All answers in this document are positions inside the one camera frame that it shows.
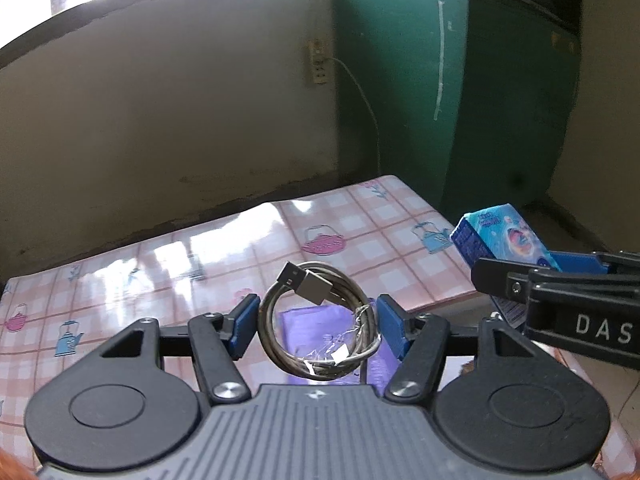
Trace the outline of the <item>purple wet wipes pack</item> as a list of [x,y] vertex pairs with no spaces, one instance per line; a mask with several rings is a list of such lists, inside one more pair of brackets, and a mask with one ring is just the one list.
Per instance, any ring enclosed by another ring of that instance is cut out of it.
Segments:
[[[278,327],[283,348],[305,359],[328,360],[354,336],[352,312],[337,304],[281,312]],[[398,359],[382,339],[378,352],[368,361],[367,383],[382,394],[398,365]]]

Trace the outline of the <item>blue tissue box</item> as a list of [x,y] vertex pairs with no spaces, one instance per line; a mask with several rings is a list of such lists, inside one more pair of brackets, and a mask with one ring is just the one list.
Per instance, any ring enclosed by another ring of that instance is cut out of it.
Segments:
[[470,268],[479,258],[560,270],[559,263],[510,204],[464,214],[450,238]]

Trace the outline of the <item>pink checkered tablecloth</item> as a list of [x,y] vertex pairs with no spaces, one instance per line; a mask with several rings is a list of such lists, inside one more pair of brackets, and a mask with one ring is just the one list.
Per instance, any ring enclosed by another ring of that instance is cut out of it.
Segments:
[[262,294],[287,261],[320,260],[405,309],[474,307],[451,224],[401,180],[382,177],[265,203],[102,255],[11,278],[1,298],[1,445],[27,468],[32,394],[136,318],[178,325]]

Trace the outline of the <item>green door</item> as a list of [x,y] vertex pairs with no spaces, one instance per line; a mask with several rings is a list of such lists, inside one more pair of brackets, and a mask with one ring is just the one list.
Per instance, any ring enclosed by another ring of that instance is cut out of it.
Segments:
[[332,0],[338,171],[449,219],[546,194],[577,92],[582,0]]

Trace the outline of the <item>wall power outlet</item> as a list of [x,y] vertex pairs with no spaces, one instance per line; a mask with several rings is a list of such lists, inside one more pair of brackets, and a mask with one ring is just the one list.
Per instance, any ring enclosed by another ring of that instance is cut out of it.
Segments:
[[329,82],[328,63],[330,60],[326,44],[320,38],[308,42],[310,76],[313,84],[327,84]]

